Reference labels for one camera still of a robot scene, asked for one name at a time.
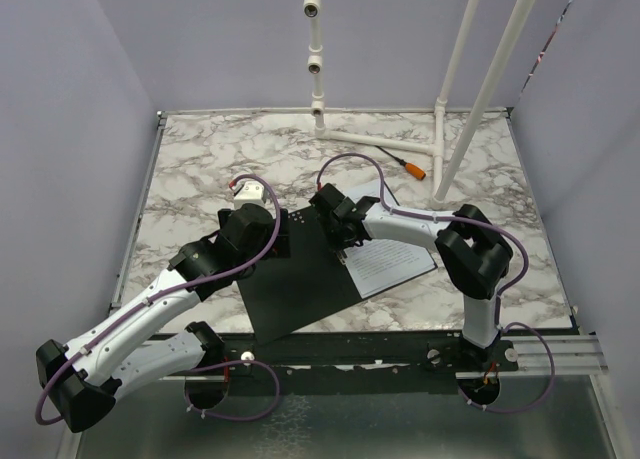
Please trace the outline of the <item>printed paper sheet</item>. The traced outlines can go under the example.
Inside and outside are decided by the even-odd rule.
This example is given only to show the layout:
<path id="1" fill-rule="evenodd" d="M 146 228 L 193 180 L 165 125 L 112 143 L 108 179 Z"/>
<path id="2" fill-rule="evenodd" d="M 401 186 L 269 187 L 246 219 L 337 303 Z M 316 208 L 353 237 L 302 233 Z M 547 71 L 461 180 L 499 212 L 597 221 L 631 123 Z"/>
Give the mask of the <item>printed paper sheet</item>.
<path id="1" fill-rule="evenodd" d="M 345 249 L 343 263 L 363 299 L 428 274 L 437 268 L 428 250 L 392 241 L 365 241 Z"/>

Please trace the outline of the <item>grey black folder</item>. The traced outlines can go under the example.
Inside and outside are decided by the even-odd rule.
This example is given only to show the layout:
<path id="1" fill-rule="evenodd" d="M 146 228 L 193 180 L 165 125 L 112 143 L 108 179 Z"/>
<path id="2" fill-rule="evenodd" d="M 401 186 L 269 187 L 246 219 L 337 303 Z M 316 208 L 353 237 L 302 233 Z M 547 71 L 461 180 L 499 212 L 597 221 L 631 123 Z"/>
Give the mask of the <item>grey black folder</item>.
<path id="1" fill-rule="evenodd" d="M 289 213 L 291 256 L 259 263 L 238 282 L 254 334 L 268 344 L 362 302 L 311 206 Z"/>

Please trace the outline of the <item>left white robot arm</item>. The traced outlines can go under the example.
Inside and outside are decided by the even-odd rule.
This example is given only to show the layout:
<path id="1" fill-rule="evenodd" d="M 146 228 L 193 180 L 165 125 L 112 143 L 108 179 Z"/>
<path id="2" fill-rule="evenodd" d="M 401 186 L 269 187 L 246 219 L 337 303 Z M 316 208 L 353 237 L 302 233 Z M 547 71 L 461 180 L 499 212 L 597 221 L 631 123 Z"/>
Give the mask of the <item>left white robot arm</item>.
<path id="1" fill-rule="evenodd" d="M 82 432 L 136 389 L 178 372 L 220 372 L 225 383 L 239 360 L 204 321 L 168 340 L 146 342 L 169 321 L 249 277 L 262 259 L 289 256 L 288 212 L 244 204 L 219 213 L 219 230 L 187 243 L 138 296 L 84 334 L 50 339 L 36 351 L 43 389 L 38 424 L 64 422 Z"/>

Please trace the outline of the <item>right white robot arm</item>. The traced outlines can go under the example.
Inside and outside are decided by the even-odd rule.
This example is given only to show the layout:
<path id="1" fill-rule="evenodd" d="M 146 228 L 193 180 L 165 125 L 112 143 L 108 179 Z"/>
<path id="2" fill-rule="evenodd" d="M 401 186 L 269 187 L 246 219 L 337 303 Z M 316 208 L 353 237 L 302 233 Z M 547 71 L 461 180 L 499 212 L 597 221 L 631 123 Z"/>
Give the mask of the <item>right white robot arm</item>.
<path id="1" fill-rule="evenodd" d="M 494 360 L 498 289 L 509 271 L 513 250 L 477 207 L 465 204 L 457 211 L 437 214 L 393 206 L 382 195 L 353 201 L 331 184 L 320 187 L 310 204 L 335 250 L 392 240 L 437 252 L 450 281 L 463 295 L 461 362 L 481 370 Z"/>

